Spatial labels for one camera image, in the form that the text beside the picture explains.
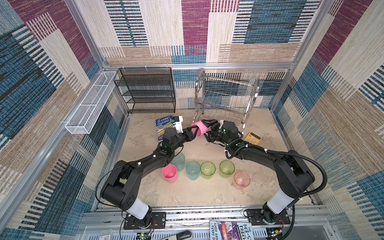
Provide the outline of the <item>teal cup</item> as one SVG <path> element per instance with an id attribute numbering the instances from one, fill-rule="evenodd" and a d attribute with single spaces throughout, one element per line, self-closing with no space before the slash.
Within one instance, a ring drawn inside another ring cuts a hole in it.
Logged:
<path id="1" fill-rule="evenodd" d="M 186 165 L 187 176 L 190 180 L 195 181 L 200 175 L 201 166 L 197 161 L 190 161 Z"/>
<path id="2" fill-rule="evenodd" d="M 177 168 L 178 172 L 181 172 L 185 168 L 185 156 L 183 153 L 178 153 L 173 158 L 171 164 Z"/>

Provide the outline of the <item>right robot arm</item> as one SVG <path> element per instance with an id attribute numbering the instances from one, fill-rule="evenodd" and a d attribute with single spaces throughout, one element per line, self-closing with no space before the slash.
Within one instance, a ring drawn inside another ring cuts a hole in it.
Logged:
<path id="1" fill-rule="evenodd" d="M 235 123 L 202 120 L 199 134 L 210 143 L 225 148 L 226 158 L 247 160 L 273 170 L 279 188 L 262 208 L 264 222 L 273 224 L 286 208 L 292 208 L 299 199 L 323 190 L 328 182 L 325 169 L 315 160 L 290 150 L 269 150 L 243 140 Z"/>

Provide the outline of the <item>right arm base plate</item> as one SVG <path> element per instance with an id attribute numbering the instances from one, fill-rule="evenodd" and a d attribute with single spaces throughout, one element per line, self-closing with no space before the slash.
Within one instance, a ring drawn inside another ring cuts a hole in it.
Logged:
<path id="1" fill-rule="evenodd" d="M 289 225 L 291 223 L 287 210 L 283 210 L 280 214 L 275 214 L 262 208 L 245 209 L 243 214 L 253 226 Z"/>

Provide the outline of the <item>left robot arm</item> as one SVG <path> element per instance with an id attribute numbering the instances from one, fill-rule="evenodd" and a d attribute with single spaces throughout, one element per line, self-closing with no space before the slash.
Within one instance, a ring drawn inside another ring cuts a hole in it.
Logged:
<path id="1" fill-rule="evenodd" d="M 151 221 L 152 209 L 138 198 L 142 178 L 169 165 L 175 151 L 193 141 L 198 129 L 189 127 L 178 133 L 175 128 L 168 128 L 152 154 L 133 162 L 117 162 L 101 188 L 100 197 L 138 221 Z"/>

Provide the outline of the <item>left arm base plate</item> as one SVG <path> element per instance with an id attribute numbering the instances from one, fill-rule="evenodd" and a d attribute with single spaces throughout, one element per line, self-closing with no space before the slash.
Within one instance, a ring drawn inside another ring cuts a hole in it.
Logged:
<path id="1" fill-rule="evenodd" d="M 128 214 L 125 217 L 123 229 L 124 230 L 149 230 L 150 228 L 164 229 L 166 225 L 166 212 L 150 212 L 142 220 Z"/>

